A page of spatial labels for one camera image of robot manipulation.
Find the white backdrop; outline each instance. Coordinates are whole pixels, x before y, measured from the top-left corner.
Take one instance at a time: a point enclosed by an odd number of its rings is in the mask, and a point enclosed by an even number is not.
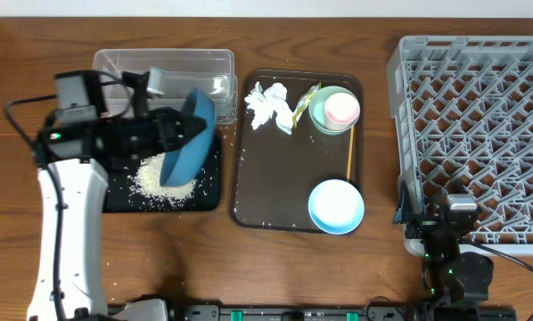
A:
[[[0,16],[533,18],[533,0],[0,0]]]

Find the white dish rack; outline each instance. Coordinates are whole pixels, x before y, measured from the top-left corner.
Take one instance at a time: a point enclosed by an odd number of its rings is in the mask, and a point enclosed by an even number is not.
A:
[[[404,37],[387,77],[414,208],[460,180],[482,208],[472,240],[533,255],[533,37]]]

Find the blue bowl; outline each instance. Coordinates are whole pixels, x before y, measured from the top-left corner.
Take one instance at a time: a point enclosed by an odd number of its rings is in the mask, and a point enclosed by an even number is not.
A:
[[[166,152],[160,174],[162,186],[181,186],[194,179],[201,170],[213,141],[215,104],[203,91],[194,88],[187,96],[182,111],[193,111],[194,116],[205,119],[207,128],[179,151]]]
[[[356,229],[364,218],[364,199],[350,183],[339,179],[324,181],[308,198],[308,213],[326,233],[343,235]]]

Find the wooden tabletop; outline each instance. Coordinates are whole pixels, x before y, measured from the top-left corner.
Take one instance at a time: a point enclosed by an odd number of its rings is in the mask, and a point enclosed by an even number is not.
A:
[[[352,74],[364,101],[361,227],[348,237],[244,229],[216,211],[105,214],[102,283],[109,303],[161,293],[178,304],[365,305],[376,295],[417,302],[421,258],[391,225],[398,199],[398,143],[385,66],[405,35],[533,35],[528,20],[0,18],[0,320],[22,320],[37,281],[41,201],[29,149],[5,121],[5,101],[54,93],[55,73],[90,69],[103,48],[228,48],[244,80],[258,68]],[[31,133],[54,103],[19,108]],[[232,174],[234,130],[221,127],[223,188]],[[533,311],[533,275],[494,259],[490,305]],[[526,258],[533,264],[533,258]]]

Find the pink cup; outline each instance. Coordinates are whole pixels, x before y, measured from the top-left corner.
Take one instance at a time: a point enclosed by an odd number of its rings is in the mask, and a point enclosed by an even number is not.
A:
[[[346,93],[331,95],[324,105],[324,126],[330,130],[343,130],[359,117],[359,102]]]

